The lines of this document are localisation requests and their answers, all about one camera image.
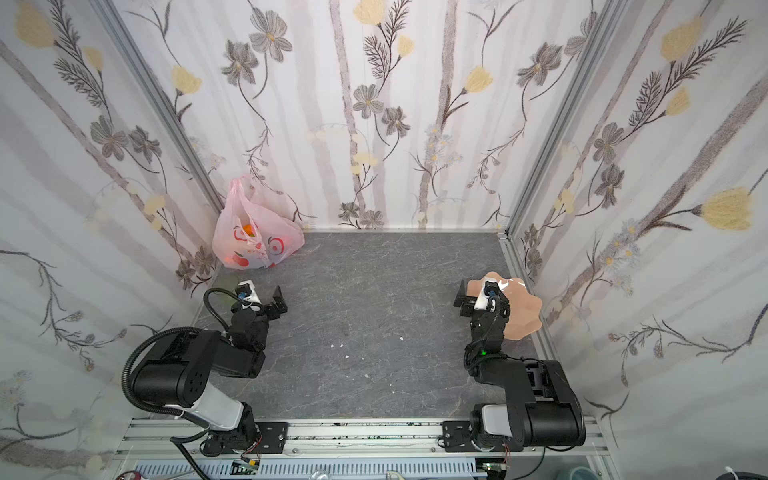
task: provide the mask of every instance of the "floral wallpaper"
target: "floral wallpaper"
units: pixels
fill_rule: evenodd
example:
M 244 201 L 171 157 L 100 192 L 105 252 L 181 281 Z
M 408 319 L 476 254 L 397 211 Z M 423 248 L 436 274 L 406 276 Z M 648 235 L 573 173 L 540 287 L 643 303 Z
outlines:
M 194 317 L 217 215 L 87 2 L 0 12 L 0 470 L 96 478 L 141 415 L 123 361 Z
M 602 2 L 115 4 L 221 195 L 248 174 L 305 228 L 493 230 Z
M 766 20 L 630 3 L 513 232 L 625 478 L 766 470 Z

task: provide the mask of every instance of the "plastic bag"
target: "plastic bag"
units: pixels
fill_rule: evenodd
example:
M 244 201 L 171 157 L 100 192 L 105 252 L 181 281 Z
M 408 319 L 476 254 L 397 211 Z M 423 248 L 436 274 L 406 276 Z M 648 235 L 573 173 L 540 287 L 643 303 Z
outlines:
M 227 203 L 214 232 L 214 253 L 224 266 L 238 270 L 274 266 L 304 245 L 304 233 L 294 222 L 260 204 L 262 195 L 249 199 L 243 184 L 249 177 L 234 178 Z

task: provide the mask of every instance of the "gray tabletop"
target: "gray tabletop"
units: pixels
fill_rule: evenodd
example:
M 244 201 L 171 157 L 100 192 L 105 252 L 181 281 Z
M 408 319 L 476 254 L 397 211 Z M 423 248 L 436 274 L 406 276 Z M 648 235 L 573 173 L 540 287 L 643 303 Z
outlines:
M 257 378 L 210 381 L 257 418 L 466 416 L 504 402 L 464 370 L 468 319 L 453 306 L 462 279 L 490 270 L 509 274 L 494 233 L 309 233 L 273 268 L 219 275 L 229 289 L 253 280 L 264 301 L 280 285 L 288 313 L 270 324 Z M 211 297 L 229 319 L 231 299 Z M 218 323 L 203 309 L 196 326 Z M 505 352 L 535 356 L 529 337 Z

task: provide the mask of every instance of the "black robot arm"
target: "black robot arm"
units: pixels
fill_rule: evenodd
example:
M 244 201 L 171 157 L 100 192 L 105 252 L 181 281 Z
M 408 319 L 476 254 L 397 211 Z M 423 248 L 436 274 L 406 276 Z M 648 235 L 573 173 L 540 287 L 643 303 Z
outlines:
M 581 406 L 560 363 L 513 359 L 502 352 L 510 309 L 499 285 L 487 281 L 480 296 L 468 296 L 462 281 L 454 306 L 461 316 L 471 318 L 472 341 L 464 358 L 469 375 L 505 391 L 505 405 L 475 406 L 475 446 L 492 448 L 505 442 L 519 452 L 526 446 L 583 445 Z
M 225 322 L 210 306 L 207 297 L 226 293 L 237 301 L 232 320 Z M 222 376 L 253 379 L 264 364 L 264 349 L 270 321 L 280 318 L 288 307 L 280 288 L 272 303 L 261 303 L 251 281 L 242 282 L 235 293 L 210 289 L 205 305 L 224 327 L 218 330 L 182 327 L 159 332 L 144 341 L 129 357 L 123 369 L 123 393 L 134 406 L 148 412 L 178 415 L 204 428 L 206 438 L 200 452 L 207 456 L 256 448 L 262 432 L 253 420 L 249 405 L 231 399 L 208 382 L 212 371 Z M 144 358 L 134 364 L 139 355 Z M 270 424 L 270 430 L 286 428 Z M 171 439 L 201 478 L 199 470 L 181 445 L 201 438 Z M 262 448 L 282 450 L 282 442 L 269 442 Z

